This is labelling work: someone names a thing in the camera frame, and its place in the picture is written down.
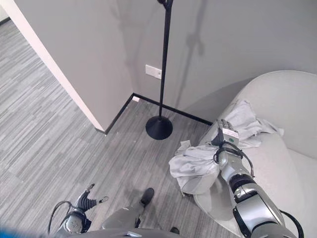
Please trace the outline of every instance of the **black lamp pole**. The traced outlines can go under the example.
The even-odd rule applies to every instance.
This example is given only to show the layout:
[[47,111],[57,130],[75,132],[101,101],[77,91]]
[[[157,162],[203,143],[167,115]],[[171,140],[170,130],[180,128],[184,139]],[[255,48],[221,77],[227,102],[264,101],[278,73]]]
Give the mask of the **black lamp pole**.
[[162,77],[160,83],[160,98],[159,98],[159,114],[148,120],[145,129],[150,137],[155,140],[163,140],[168,138],[173,132],[173,125],[170,120],[162,116],[162,106],[164,97],[164,83],[166,72],[166,59],[168,50],[168,37],[170,17],[172,13],[173,0],[158,0],[165,7],[165,25],[164,25],[164,44],[163,44],[163,60],[162,60]]

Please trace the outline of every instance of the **gray wall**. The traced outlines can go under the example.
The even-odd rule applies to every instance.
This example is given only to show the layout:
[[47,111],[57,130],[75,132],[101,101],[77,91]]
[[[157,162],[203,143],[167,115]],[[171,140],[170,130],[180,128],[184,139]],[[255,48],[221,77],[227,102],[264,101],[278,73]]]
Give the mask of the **gray wall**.
[[[103,127],[133,91],[159,100],[164,9],[156,0],[16,0]],[[175,0],[164,103],[214,120],[252,78],[317,73],[317,1]]]
[[16,0],[21,12],[101,126],[129,98],[131,78],[116,1]]
[[[118,0],[134,92],[159,100],[164,9],[156,0]],[[164,103],[214,120],[252,78],[274,70],[317,73],[317,1],[175,0]]]

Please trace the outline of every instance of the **gray cloth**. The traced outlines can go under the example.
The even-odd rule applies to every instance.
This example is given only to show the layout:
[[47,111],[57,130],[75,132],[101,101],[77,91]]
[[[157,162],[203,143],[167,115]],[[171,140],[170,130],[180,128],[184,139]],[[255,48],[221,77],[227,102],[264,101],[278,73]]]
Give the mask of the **gray cloth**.
[[[224,118],[229,121],[239,133],[240,149],[259,147],[261,140],[257,136],[262,132],[278,133],[283,135],[284,130],[277,128],[265,119],[257,118],[250,103],[241,100],[233,107],[232,111]],[[210,138],[210,143],[192,147],[190,141],[182,141],[181,147],[169,161],[171,175],[177,179],[182,188],[189,180],[207,174],[219,174],[219,167],[213,161],[213,155],[218,147],[211,145],[211,140],[216,137],[217,130]]]

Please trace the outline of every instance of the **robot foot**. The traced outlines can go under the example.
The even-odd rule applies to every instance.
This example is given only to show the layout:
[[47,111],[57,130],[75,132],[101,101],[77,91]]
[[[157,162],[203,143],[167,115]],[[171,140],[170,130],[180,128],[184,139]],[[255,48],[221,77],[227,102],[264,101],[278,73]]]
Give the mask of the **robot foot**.
[[172,227],[172,229],[170,229],[169,232],[172,232],[172,233],[175,233],[175,234],[178,234],[178,235],[179,235],[179,229],[176,228],[176,227]]
[[145,190],[145,192],[143,193],[143,196],[141,198],[141,201],[140,201],[144,208],[150,203],[153,196],[154,196],[154,189],[153,188],[149,187],[147,190]]

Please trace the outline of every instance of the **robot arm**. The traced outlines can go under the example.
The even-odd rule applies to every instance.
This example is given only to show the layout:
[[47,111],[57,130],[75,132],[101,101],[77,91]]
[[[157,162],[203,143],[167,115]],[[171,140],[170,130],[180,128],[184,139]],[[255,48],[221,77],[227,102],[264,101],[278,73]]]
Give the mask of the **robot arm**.
[[[72,206],[70,202],[70,207],[73,208],[73,211],[67,212],[67,215],[63,219],[61,226],[58,231],[54,235],[56,238],[64,238],[71,235],[76,235],[80,233],[85,233],[89,229],[91,225],[91,221],[86,217],[85,212],[99,203],[108,200],[107,196],[104,196],[102,199],[95,200],[89,199],[88,195],[90,190],[95,186],[95,184],[91,184],[76,200],[75,205]],[[50,227],[52,222],[52,216],[50,219],[48,234],[50,234]]]
[[[252,162],[237,147],[237,131],[225,120],[218,121],[218,124],[218,135],[212,141],[213,145],[219,146],[214,160],[219,164],[221,176],[233,193],[236,203],[233,215],[241,233],[246,238],[295,238],[285,227],[280,210],[253,180]],[[248,159],[251,172],[243,166],[243,157]]]

